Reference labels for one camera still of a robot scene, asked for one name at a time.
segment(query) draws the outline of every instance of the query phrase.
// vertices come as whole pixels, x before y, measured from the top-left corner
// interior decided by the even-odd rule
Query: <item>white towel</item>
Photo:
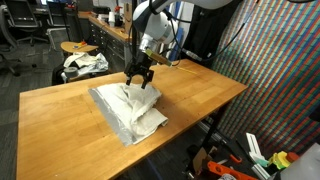
[[[80,68],[88,66],[91,64],[96,64],[98,62],[97,56],[90,56],[86,52],[74,52],[72,56],[69,56],[64,62],[64,67],[69,67],[70,64],[75,61]]]
[[[97,88],[113,113],[137,139],[136,144],[154,133],[161,124],[166,125],[168,118],[152,108],[161,96],[159,90],[151,85],[141,89],[141,84],[109,84]]]

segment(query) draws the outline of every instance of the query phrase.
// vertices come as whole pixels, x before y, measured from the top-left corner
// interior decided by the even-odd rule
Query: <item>office chair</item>
[[[65,3],[47,1],[47,8],[49,19],[47,20],[49,26],[52,27],[68,27],[66,20]]]
[[[66,19],[65,4],[47,1],[47,8],[49,13],[49,19],[47,19],[47,22],[50,26],[50,28],[47,29],[47,35],[49,37],[51,47],[55,51],[58,51],[56,41],[60,41],[58,42],[58,44],[60,44],[63,41],[70,40],[68,31],[69,24]],[[59,38],[54,38],[53,34],[59,34]]]
[[[31,33],[29,37],[18,39],[18,43],[30,40],[30,45],[33,46],[35,40],[48,42],[47,39],[34,36],[34,32],[42,28],[42,23],[35,18],[27,0],[5,0],[4,2],[10,15],[10,26]]]
[[[67,20],[70,28],[70,40],[72,42],[81,42],[84,40],[78,14],[76,12],[67,13]]]
[[[18,44],[14,37],[10,34],[7,21],[5,21],[4,16],[4,6],[0,7],[0,57],[2,62],[4,62],[5,68],[8,68],[14,76],[19,76],[20,73],[16,72],[12,65],[13,64],[22,64],[20,59],[7,59],[4,55],[13,53],[17,50]]]

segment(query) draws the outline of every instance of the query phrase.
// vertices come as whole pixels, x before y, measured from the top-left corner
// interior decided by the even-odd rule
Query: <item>colorful patterned backdrop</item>
[[[244,0],[221,39],[222,49],[254,6]],[[320,138],[308,116],[320,104],[320,3],[262,0],[213,69],[249,88],[229,106],[219,129],[254,133],[274,151],[304,152]]]

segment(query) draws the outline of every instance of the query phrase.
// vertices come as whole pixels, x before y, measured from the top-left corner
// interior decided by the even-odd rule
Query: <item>stool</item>
[[[62,42],[61,43],[61,48],[68,52],[68,53],[74,53],[74,52],[90,52],[93,50],[96,50],[98,48],[98,46],[91,46],[91,45],[86,45],[83,47],[80,47],[78,49],[73,48],[74,46],[78,45],[78,43],[76,42]]]

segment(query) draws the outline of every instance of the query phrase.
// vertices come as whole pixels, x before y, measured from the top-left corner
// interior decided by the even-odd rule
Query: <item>wooden tabletop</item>
[[[74,52],[90,52],[98,48],[98,46],[91,46],[91,45],[86,45],[80,48],[75,49],[74,46],[78,45],[79,42],[62,42],[60,44],[61,48],[69,53],[74,53]]]
[[[246,89],[189,60],[179,68],[151,69],[151,84],[162,92],[155,107],[169,122],[127,147],[88,93],[125,82],[124,73],[21,93],[17,179],[113,179]],[[132,82],[142,78],[135,76]]]
[[[108,23],[100,21],[95,17],[89,17],[89,21],[121,41],[131,40],[131,37],[129,38],[129,35],[125,33],[123,27],[110,27]]]

